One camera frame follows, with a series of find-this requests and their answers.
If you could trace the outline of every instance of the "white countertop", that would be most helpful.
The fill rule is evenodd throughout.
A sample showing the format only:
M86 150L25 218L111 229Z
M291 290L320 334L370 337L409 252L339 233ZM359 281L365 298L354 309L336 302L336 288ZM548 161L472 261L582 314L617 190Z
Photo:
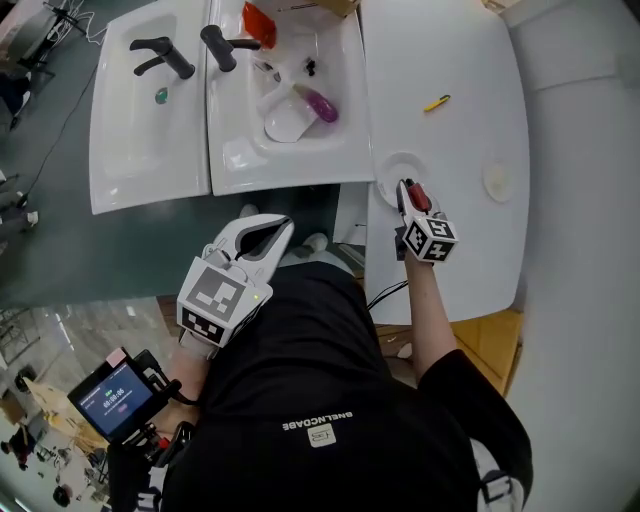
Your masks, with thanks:
M479 0L367 0L362 4L372 150L377 176L396 152L418 156L421 181L457 229L460 243L436 266L451 321L511 305L529 207L529 142L520 75L507 28ZM438 109L423 108L441 96ZM510 199L484 188L485 169L504 169ZM371 300L406 279L396 262L400 217L369 187L365 283ZM372 310L376 323L411 323L408 293Z

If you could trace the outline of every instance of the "sink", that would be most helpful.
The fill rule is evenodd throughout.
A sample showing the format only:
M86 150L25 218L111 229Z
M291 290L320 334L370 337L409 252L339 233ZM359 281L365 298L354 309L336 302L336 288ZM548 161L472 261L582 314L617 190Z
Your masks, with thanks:
M209 0L163 0L109 24L91 111L89 173L94 214L211 193L205 113L206 48L198 33ZM134 39L166 36L196 67L187 80L155 57L129 51Z
M216 195L301 185L372 181L364 51L356 14L340 19L313 7L285 10L298 0L255 0L273 19L273 50L234 50L236 68L223 73L207 55L207 127L211 185ZM209 22L227 39L243 31L244 1L214 2ZM303 61L316 61L316 74ZM295 143L269 138L258 105L277 83L255 63L268 61L293 81L311 87L338 109L337 122L315 123Z

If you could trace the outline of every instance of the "person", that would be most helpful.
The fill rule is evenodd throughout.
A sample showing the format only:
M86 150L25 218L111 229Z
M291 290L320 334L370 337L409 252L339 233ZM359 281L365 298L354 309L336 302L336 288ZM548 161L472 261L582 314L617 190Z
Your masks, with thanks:
M35 438L29 433L27 427L24 425L20 425L18 431L11 436L9 442L2 441L0 443L0 449L5 454L13 453L18 459L18 465L22 471L26 471L27 469L27 459L29 455L33 453L33 450L36 447Z
M58 485L53 490L53 501L62 508L67 508L71 504L71 489L68 485Z
M11 112L16 117L31 97L31 73L27 76L12 79L6 73L0 73L0 98L2 98Z
M524 500L529 438L456 348L433 267L406 256L414 389L390 374L363 290L332 264L326 237L304 246L307 256L276 271L271 300L212 361L176 347L169 377L199 406L171 403L156 418L169 439L181 421L196 426L166 474L161 510L407 503L475 511L478 443ZM150 464L134 453L109 447L114 511L158 492Z

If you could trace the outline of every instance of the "yellow pen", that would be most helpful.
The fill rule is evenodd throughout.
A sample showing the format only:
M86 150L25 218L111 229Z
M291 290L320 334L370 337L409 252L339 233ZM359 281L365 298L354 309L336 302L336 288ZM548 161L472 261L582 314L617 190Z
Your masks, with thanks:
M448 94L445 94L442 98L440 98L435 103L432 103L428 107L425 107L424 111L425 112L431 112L433 109L438 108L440 105L442 105L443 103L446 103L450 99L451 99L451 96L449 96Z

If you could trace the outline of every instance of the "black t-shirt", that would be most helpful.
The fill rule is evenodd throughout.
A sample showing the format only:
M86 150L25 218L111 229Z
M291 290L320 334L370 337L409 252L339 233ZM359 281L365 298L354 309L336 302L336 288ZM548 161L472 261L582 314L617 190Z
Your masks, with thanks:
M195 435L165 482L163 511L389 499L476 510L470 437L528 495L527 434L462 352L443 357L412 389L391 377L350 275L309 263L279 269L271 285L273 298L212 362ZM134 471L111 452L114 510L132 510L144 464Z

